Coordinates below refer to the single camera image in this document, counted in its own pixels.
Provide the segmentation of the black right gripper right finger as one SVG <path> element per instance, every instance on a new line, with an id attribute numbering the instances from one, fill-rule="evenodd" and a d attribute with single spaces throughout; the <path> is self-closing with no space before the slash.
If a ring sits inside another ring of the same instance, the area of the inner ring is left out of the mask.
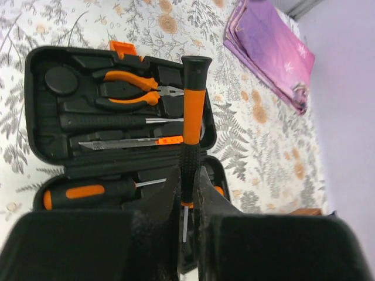
<path id="1" fill-rule="evenodd" d="M 333 215 L 247 214 L 195 175 L 200 280 L 372 280 L 350 227 Z"/>

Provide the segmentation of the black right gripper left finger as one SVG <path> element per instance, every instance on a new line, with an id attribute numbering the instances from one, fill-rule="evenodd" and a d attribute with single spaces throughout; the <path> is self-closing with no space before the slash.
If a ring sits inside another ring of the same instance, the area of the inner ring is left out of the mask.
<path id="1" fill-rule="evenodd" d="M 1 252 L 2 280 L 178 280 L 181 175 L 130 211 L 32 212 Z"/>

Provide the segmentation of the black orange handled screwdriver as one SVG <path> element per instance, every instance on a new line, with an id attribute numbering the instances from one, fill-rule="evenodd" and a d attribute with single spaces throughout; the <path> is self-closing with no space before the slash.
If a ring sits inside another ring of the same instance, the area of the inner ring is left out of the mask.
<path id="1" fill-rule="evenodd" d="M 130 201 L 138 198 L 145 186 L 164 183 L 166 179 L 135 182 L 130 177 L 118 180 L 80 180 L 77 185 L 62 184 L 46 190 L 42 203 L 46 210 L 91 207 L 111 200 Z"/>

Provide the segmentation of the black plastic tool case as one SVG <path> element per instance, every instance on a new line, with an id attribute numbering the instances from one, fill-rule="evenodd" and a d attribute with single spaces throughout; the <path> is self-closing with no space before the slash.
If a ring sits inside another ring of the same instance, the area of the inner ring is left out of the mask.
<path id="1" fill-rule="evenodd" d="M 140 77 L 153 77 L 159 85 L 183 90 L 183 63 L 139 57 L 119 51 L 79 49 L 74 47 L 38 47 L 26 57 L 25 113 L 29 144 L 36 156 L 50 164 L 62 165 L 63 173 L 42 184 L 33 199 L 32 212 L 71 210 L 130 211 L 140 208 L 165 184 L 140 188 L 138 198 L 111 200 L 91 207 L 46 210 L 43 193 L 62 184 L 77 185 L 80 180 L 118 180 L 130 177 L 139 183 L 167 179 L 172 168 L 180 170 L 182 143 L 141 148 L 91 150 L 79 142 L 183 136 L 183 122 L 149 124 L 134 129 L 95 129 L 65 131 L 60 126 L 63 114 L 130 115 L 145 118 L 183 118 L 183 95 L 164 96 L 155 106 L 147 105 L 131 112 L 102 109 L 95 104 L 99 85 L 92 74 L 99 70 L 123 70 Z M 229 191 L 220 161 L 207 154 L 216 142 L 216 128 L 206 83 L 202 127 L 200 130 L 200 165 L 214 186 L 220 186 L 228 201 Z M 182 242 L 183 207 L 181 187 L 179 203 L 179 273 L 198 269 L 195 201 L 189 207 L 187 241 Z"/>

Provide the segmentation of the small steel hammer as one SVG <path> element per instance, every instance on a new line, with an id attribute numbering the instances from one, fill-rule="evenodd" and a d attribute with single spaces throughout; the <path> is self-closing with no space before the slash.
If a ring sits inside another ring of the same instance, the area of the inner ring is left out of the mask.
<path id="1" fill-rule="evenodd" d="M 63 114 L 60 116 L 60 126 L 65 131 L 95 130 L 95 129 L 134 129 L 149 124 L 168 122 L 183 122 L 183 118 L 145 118 L 130 115 L 84 115 Z"/>

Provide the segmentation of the orange black long-nose pliers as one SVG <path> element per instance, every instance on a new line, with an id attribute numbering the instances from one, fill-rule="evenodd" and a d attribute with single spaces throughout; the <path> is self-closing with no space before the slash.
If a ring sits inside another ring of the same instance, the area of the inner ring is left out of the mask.
<path id="1" fill-rule="evenodd" d="M 164 96 L 177 97 L 183 90 L 159 85 L 153 77 L 140 77 L 123 70 L 99 70 L 92 74 L 100 83 L 96 106 L 111 111 L 131 112 L 155 106 Z"/>

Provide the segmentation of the small black orange screwdriver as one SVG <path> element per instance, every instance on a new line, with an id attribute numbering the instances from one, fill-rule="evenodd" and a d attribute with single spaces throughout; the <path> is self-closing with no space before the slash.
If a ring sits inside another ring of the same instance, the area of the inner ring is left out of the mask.
<path id="1" fill-rule="evenodd" d="M 182 242 L 186 242 L 193 183 L 196 170 L 200 165 L 200 130 L 206 97 L 207 75 L 212 59 L 205 56 L 183 56 L 181 60 L 184 74 L 184 102 L 180 172 L 181 205 L 183 207 Z"/>

